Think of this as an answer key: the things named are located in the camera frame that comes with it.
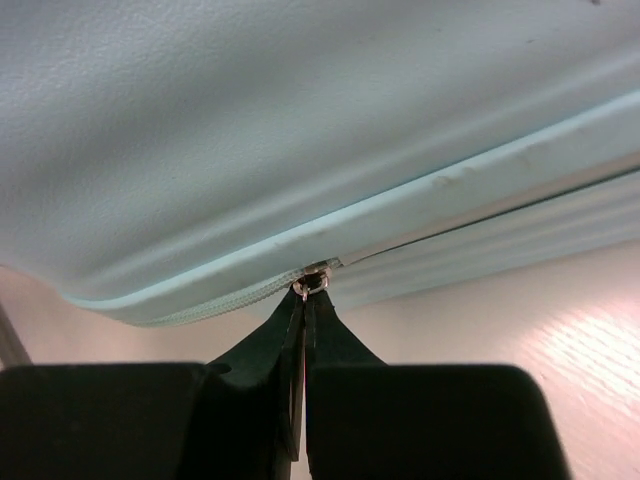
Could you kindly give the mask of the light blue hard-shell suitcase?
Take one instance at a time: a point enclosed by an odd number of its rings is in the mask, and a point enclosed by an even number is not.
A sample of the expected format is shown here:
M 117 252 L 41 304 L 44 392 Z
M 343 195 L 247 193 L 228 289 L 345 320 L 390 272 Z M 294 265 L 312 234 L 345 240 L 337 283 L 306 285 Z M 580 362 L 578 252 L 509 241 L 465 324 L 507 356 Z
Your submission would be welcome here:
M 1 263 L 132 325 L 639 236 L 635 1 L 5 1 Z

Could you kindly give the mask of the silver zipper pull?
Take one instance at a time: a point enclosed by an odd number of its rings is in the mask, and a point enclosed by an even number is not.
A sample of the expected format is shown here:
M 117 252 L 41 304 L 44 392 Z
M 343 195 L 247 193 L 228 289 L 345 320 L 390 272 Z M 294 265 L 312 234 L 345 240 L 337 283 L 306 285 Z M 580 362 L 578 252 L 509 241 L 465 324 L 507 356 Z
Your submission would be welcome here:
M 311 266 L 291 286 L 293 291 L 306 302 L 311 296 L 325 291 L 330 284 L 331 268 L 328 265 Z

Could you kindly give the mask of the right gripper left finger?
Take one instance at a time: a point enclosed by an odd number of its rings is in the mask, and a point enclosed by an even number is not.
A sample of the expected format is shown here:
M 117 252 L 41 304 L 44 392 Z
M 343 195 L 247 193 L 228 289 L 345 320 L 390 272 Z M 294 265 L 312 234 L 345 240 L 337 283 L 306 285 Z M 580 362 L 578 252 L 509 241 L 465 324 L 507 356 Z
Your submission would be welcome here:
M 5 479 L 286 479 L 299 457 L 303 301 L 209 363 L 13 367 Z

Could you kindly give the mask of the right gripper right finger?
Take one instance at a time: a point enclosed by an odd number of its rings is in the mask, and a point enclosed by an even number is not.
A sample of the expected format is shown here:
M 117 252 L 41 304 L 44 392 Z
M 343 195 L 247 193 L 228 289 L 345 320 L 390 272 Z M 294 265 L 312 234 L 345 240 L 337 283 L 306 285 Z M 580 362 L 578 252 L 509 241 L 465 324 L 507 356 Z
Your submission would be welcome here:
M 567 479 L 547 401 L 508 364 L 391 365 L 305 306 L 306 447 L 315 479 Z

